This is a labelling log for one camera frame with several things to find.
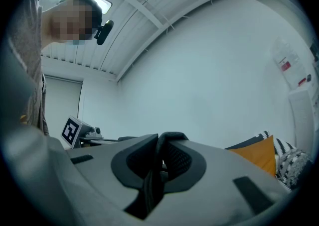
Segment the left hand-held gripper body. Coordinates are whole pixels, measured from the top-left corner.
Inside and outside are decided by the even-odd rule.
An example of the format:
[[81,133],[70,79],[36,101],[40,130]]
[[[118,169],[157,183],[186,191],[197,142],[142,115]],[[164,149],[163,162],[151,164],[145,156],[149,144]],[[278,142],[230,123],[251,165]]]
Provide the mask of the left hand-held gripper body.
[[80,148],[82,142],[103,139],[99,127],[90,126],[71,115],[66,121],[61,137],[71,148]]

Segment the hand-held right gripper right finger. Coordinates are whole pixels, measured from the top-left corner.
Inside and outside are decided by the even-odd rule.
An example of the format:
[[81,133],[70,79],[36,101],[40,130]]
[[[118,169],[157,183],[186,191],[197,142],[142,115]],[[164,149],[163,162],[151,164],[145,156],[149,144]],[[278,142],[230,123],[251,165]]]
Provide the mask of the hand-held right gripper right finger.
[[171,179],[151,226],[265,226],[289,194],[240,155],[189,140],[168,142],[165,163]]

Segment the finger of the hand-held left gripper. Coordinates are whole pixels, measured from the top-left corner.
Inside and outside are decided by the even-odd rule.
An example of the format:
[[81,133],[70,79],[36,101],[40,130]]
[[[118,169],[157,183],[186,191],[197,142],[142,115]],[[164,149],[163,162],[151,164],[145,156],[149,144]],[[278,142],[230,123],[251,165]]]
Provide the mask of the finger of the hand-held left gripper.
[[88,141],[90,145],[114,144],[117,142],[118,142],[117,140],[113,140],[113,139],[92,139]]

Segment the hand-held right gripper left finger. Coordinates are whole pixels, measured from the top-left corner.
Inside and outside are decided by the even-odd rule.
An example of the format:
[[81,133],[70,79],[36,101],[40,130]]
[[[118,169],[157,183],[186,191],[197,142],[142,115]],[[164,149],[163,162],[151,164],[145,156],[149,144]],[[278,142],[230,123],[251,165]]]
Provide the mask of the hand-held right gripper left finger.
[[53,226],[159,226],[129,209],[139,188],[114,175],[113,157],[157,139],[149,134],[124,142],[66,151],[59,140],[28,126],[7,132],[7,165],[28,202]]

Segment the black garment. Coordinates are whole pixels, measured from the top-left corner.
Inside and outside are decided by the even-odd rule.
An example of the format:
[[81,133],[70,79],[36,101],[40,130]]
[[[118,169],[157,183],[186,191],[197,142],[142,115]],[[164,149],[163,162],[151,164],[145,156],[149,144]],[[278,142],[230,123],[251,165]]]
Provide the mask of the black garment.
[[163,198],[164,179],[162,172],[162,156],[166,143],[172,140],[187,140],[182,132],[165,132],[154,142],[138,152],[133,163],[136,174],[141,174],[143,186],[137,198],[125,208],[125,212],[145,219]]

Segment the black white patterned sofa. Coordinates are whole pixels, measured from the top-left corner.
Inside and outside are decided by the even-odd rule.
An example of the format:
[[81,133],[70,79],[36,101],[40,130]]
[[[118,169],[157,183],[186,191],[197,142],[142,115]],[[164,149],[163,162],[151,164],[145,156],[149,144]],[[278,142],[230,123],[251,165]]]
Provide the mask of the black white patterned sofa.
[[[271,136],[268,131],[263,131],[263,132],[257,134],[257,135],[254,136],[254,137],[258,137],[258,136],[260,136],[260,135],[262,135],[264,139],[267,138],[267,137],[269,137],[269,136]],[[278,166],[279,166],[279,158],[280,158],[283,154],[285,154],[286,152],[288,152],[289,150],[294,149],[295,147],[292,146],[292,145],[290,145],[290,144],[287,143],[287,142],[284,142],[284,141],[282,141],[282,140],[280,140],[280,139],[278,139],[278,138],[275,138],[274,136],[273,136],[273,138],[274,138],[275,160],[276,160],[276,174],[277,174],[277,168],[278,168]],[[276,177],[276,175],[275,175],[275,179],[283,186],[284,189],[286,189],[286,191],[288,191],[288,192],[291,192],[291,191],[292,191],[292,190],[291,190],[290,188],[288,188],[284,183],[282,183],[280,180],[278,180],[278,178]]]

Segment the white roller blind window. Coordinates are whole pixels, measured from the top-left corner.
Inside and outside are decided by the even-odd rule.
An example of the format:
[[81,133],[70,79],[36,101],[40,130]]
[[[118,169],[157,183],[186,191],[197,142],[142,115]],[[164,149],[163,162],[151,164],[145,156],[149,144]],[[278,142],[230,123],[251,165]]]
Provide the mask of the white roller blind window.
[[68,116],[78,116],[82,82],[45,76],[45,116],[49,122],[61,122]]

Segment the orange cushion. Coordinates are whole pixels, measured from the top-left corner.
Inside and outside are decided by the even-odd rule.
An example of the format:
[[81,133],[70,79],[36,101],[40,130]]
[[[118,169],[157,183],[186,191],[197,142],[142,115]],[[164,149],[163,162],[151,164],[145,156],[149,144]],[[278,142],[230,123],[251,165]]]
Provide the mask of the orange cushion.
[[226,149],[239,154],[275,178],[276,160],[272,135],[265,139],[262,135],[252,137]]

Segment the person's grey-brown shirt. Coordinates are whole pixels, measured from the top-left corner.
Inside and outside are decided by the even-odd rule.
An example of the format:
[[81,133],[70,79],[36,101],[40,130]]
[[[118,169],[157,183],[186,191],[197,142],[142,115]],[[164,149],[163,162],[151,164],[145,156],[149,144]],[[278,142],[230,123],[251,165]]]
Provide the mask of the person's grey-brown shirt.
[[22,0],[8,26],[7,34],[13,51],[34,84],[33,91],[20,113],[20,122],[49,135],[45,119],[46,81],[42,72],[40,0]]

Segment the white floor appliance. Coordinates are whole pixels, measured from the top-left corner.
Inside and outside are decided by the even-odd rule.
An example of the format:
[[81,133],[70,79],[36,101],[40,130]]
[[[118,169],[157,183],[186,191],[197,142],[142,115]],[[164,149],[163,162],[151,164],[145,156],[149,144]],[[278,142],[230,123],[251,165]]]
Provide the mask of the white floor appliance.
[[319,137],[319,88],[303,84],[289,93],[296,147],[311,154]]

